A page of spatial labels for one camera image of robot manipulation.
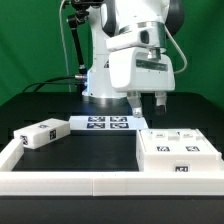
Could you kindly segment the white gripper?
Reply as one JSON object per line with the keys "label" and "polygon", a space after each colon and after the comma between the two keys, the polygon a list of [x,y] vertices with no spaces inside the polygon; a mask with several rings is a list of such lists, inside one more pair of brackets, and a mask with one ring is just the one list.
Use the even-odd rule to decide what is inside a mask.
{"label": "white gripper", "polygon": [[[109,70],[112,87],[117,92],[128,92],[127,100],[135,118],[141,118],[142,103],[138,92],[173,91],[175,79],[171,60],[166,55],[161,59],[149,59],[149,51],[133,47],[112,52],[109,55]],[[157,115],[166,113],[167,94],[155,93]]]}

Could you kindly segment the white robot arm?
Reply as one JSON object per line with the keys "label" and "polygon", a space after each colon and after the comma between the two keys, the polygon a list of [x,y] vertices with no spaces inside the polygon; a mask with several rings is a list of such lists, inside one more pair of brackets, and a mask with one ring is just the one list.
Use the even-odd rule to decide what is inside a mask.
{"label": "white robot arm", "polygon": [[155,95],[156,113],[166,112],[177,72],[165,54],[184,22],[182,0],[103,0],[89,9],[93,64],[83,98],[103,105],[128,101],[141,117],[143,93]]}

